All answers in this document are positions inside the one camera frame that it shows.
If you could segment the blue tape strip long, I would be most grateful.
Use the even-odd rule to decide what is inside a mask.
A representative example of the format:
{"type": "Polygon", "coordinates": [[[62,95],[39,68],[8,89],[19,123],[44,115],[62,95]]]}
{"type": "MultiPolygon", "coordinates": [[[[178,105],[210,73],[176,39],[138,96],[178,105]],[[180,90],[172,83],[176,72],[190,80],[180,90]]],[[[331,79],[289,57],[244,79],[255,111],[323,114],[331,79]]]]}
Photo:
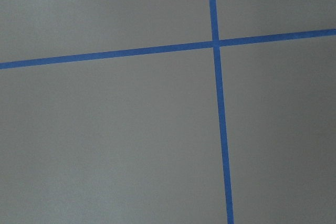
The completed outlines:
{"type": "Polygon", "coordinates": [[[207,49],[207,48],[212,48],[213,46],[227,47],[227,46],[238,46],[238,45],[247,45],[247,44],[259,44],[259,43],[273,42],[273,41],[327,37],[327,36],[334,36],[334,35],[335,35],[335,29],[324,29],[324,30],[302,31],[302,32],[296,32],[296,33],[284,33],[284,34],[222,39],[218,41],[191,42],[191,43],[186,43],[186,44],[145,47],[145,48],[125,49],[125,50],[116,50],[116,51],[107,51],[107,52],[95,52],[91,54],[79,54],[79,55],[70,55],[70,56],[2,62],[1,69],[2,70],[3,69],[14,69],[14,68],[22,68],[22,67],[52,65],[52,64],[58,64],[58,63],[69,63],[69,62],[78,62],[78,61],[90,61],[90,60],[99,60],[99,59],[108,59],[108,58],[120,58],[120,57],[129,57],[129,56],[159,54],[159,53],[166,53],[166,52],[207,49]]]}

